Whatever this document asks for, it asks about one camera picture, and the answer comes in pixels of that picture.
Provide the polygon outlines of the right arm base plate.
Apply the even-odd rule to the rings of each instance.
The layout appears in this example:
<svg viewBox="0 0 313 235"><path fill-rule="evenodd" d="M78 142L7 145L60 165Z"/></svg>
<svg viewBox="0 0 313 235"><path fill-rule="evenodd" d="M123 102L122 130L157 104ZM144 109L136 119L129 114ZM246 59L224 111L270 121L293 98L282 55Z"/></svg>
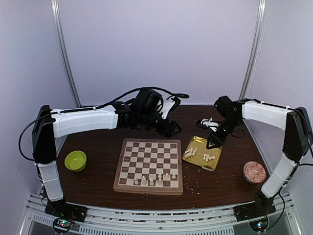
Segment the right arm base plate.
<svg viewBox="0 0 313 235"><path fill-rule="evenodd" d="M255 203L235 206L233 209L238 222L255 219L276 212L275 206L269 206L268 209L264 209L257 207Z"/></svg>

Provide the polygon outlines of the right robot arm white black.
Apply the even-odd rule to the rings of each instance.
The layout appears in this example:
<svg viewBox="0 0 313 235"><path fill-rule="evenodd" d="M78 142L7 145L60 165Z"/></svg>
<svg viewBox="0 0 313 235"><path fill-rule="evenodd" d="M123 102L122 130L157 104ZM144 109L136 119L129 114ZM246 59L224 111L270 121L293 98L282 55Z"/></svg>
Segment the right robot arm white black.
<svg viewBox="0 0 313 235"><path fill-rule="evenodd" d="M253 215L261 216L301 165L301 159L307 152L312 152L313 130L308 112L304 107L283 107L257 99L232 101L226 95L219 97L214 106L224 119L208 136L207 149L223 146L226 138L243 120L258 121L285 132L281 160L274 173L255 194L255 202L251 204L250 210Z"/></svg>

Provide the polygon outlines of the white chess bishop piece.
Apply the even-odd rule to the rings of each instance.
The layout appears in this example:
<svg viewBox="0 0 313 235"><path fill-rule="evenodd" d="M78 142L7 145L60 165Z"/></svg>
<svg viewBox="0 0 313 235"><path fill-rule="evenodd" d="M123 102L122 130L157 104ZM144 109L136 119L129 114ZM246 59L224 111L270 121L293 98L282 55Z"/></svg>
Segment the white chess bishop piece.
<svg viewBox="0 0 313 235"><path fill-rule="evenodd" d="M161 186L163 184L163 180L161 178L158 179L157 184Z"/></svg>

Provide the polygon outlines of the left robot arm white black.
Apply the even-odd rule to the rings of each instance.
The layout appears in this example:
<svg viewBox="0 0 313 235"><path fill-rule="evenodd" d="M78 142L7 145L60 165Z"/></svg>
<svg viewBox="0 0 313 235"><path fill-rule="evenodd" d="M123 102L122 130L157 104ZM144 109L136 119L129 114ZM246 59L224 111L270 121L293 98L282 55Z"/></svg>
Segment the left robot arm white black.
<svg viewBox="0 0 313 235"><path fill-rule="evenodd" d="M187 94L176 94L163 90L169 97L164 99L157 87L135 89L137 96L129 101L118 97L103 105L78 109L51 109L48 105L40 108L33 123L33 160L42 177L51 209L59 216L66 217L70 206L66 203L56 165L55 139L70 134L100 129L143 129L154 130L170 138L181 132L179 124L168 118L181 99Z"/></svg>

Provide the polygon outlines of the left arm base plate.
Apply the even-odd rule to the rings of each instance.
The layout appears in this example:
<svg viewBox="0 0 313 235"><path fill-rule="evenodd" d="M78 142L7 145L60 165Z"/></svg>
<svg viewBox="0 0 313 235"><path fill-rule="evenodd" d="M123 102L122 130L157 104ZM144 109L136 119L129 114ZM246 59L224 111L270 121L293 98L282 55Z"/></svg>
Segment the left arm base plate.
<svg viewBox="0 0 313 235"><path fill-rule="evenodd" d="M85 222L87 211L87 207L72 204L68 204L68 212L63 213L57 213L51 206L45 207L46 214L75 222Z"/></svg>

